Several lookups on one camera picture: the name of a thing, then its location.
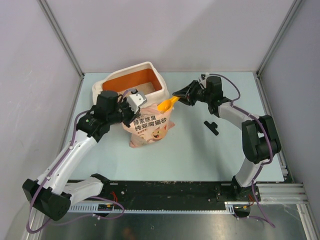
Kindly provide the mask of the pink cat litter bag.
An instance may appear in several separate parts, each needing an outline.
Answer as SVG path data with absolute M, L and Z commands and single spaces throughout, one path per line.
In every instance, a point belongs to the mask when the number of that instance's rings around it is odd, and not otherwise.
M 171 121 L 173 109 L 159 111 L 156 103 L 143 107 L 137 118 L 129 127 L 122 124 L 125 131 L 131 134 L 130 147 L 138 148 L 164 139 L 168 131 L 175 126 Z

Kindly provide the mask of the black bag sealing clip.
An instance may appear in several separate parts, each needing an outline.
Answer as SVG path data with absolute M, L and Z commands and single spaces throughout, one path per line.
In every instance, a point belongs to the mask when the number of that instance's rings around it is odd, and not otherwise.
M 213 122 L 208 122 L 207 120 L 203 122 L 204 125 L 215 135 L 218 136 L 218 125 L 213 121 Z

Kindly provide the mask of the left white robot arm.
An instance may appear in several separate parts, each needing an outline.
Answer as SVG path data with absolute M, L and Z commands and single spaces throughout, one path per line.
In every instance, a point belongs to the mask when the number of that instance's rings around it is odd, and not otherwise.
M 93 174 L 86 180 L 68 184 L 84 156 L 110 131 L 114 124 L 129 127 L 147 101 L 137 90 L 119 95 L 103 90 L 96 103 L 75 118 L 70 143 L 37 180 L 27 179 L 22 189 L 32 208 L 53 221 L 60 220 L 71 206 L 91 197 L 105 200 L 111 188 L 105 177 Z

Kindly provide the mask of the white orange litter box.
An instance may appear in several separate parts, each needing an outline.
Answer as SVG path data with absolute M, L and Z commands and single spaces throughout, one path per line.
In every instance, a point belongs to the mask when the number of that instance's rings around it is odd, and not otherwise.
M 143 107 L 148 107 L 152 104 L 159 104 L 170 97 L 164 78 L 160 75 L 151 62 L 146 61 L 114 71 L 106 78 L 97 81 L 92 86 L 93 104 L 96 104 L 98 95 L 102 91 L 110 90 L 116 92 L 115 88 L 117 86 L 128 82 L 141 84 L 148 82 L 152 83 L 155 91 L 149 94 L 144 94 L 147 98 L 147 103 L 145 103 Z

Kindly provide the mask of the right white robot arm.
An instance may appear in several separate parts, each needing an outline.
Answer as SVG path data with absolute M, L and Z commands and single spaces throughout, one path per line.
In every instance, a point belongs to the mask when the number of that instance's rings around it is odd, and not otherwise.
M 199 80 L 193 80 L 172 95 L 187 106 L 206 103 L 210 114 L 241 130 L 245 159 L 238 173 L 232 177 L 230 194 L 235 200 L 242 201 L 249 191 L 255 191 L 255 183 L 263 167 L 273 162 L 282 147 L 273 118 L 268 114 L 256 116 L 237 106 L 235 102 L 241 95 L 234 99 L 226 97 L 222 80 L 229 81 L 229 78 L 217 73 L 203 74 Z

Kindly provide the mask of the yellow plastic litter scoop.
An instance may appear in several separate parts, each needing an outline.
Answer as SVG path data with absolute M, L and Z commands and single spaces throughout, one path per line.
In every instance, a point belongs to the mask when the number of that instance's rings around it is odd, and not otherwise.
M 174 104 L 179 100 L 180 98 L 177 97 L 177 96 L 173 96 L 169 99 L 166 99 L 164 100 L 162 103 L 160 103 L 158 106 L 157 106 L 157 110 L 159 112 L 167 112 L 169 110 L 171 110 L 174 106 Z

